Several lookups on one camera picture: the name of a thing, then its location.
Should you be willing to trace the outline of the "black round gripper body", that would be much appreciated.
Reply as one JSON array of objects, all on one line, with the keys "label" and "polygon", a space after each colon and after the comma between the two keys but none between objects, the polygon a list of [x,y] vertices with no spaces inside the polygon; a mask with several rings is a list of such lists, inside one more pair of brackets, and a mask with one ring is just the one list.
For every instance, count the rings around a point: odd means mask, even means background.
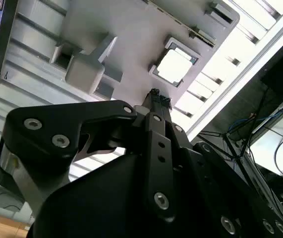
[{"label": "black round gripper body", "polygon": [[172,221],[145,198],[145,162],[124,156],[66,185],[45,201],[31,238],[219,238],[220,216],[207,205],[203,157],[181,152],[173,172],[176,209]]}]

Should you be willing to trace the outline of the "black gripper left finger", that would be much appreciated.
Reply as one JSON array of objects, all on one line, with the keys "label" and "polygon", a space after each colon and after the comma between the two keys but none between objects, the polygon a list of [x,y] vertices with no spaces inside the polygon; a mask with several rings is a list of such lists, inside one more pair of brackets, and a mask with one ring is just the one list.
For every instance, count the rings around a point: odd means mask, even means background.
[{"label": "black gripper left finger", "polygon": [[58,189],[124,156],[139,156],[146,200],[172,221],[172,148],[163,106],[170,112],[170,99],[152,89],[137,107],[115,100],[14,109],[0,139],[0,184],[22,197],[36,219]]}]

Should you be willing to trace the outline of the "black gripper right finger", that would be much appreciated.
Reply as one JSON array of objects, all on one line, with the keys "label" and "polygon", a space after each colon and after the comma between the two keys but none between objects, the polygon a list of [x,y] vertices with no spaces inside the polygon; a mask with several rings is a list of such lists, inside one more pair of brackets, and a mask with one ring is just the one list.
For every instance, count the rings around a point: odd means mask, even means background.
[{"label": "black gripper right finger", "polygon": [[163,113],[172,148],[178,237],[283,238],[283,208],[248,156],[234,155],[234,169],[214,145],[191,144],[166,106]]}]

